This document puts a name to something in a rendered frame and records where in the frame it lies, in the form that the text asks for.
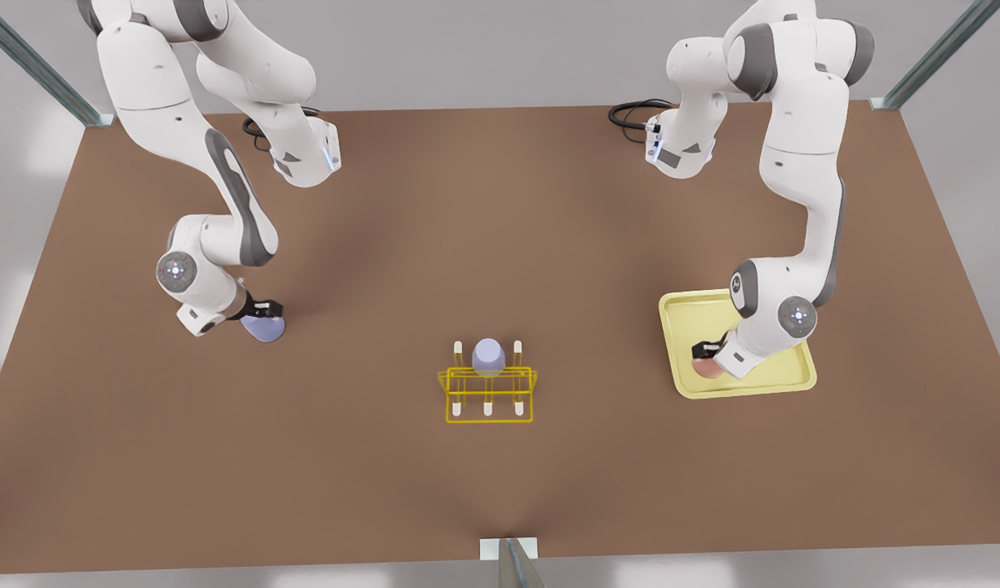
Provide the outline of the pale yellow tray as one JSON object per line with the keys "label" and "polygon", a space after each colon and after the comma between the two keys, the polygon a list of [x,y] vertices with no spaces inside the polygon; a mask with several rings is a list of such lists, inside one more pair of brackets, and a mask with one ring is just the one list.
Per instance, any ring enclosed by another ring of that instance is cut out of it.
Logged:
{"label": "pale yellow tray", "polygon": [[806,342],[757,365],[742,379],[724,375],[708,379],[692,367],[692,346],[717,341],[740,316],[725,289],[671,292],[659,301],[661,327],[679,394],[688,399],[745,397],[809,390],[816,383],[816,366]]}

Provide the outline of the lavender cup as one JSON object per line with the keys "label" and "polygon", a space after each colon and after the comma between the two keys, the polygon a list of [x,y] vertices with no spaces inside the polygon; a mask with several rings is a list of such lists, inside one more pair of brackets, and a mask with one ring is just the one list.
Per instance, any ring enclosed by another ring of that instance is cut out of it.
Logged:
{"label": "lavender cup", "polygon": [[286,331],[283,317],[255,317],[247,315],[239,319],[241,325],[259,342],[270,343],[278,340]]}
{"label": "lavender cup", "polygon": [[480,377],[497,377],[506,368],[506,354],[496,339],[481,339],[471,354],[471,367]]}

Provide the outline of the silver frame post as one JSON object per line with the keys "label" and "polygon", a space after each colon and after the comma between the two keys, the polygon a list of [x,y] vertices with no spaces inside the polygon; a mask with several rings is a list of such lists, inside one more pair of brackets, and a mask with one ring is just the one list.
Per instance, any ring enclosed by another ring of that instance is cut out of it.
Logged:
{"label": "silver frame post", "polygon": [[537,538],[484,538],[478,557],[496,560],[499,588],[545,588],[534,564],[540,557]]}
{"label": "silver frame post", "polygon": [[870,108],[900,110],[999,10],[1000,0],[974,0],[887,94],[870,98]]}
{"label": "silver frame post", "polygon": [[115,122],[114,115],[97,111],[2,16],[0,16],[0,49],[88,129],[90,127],[108,129]]}

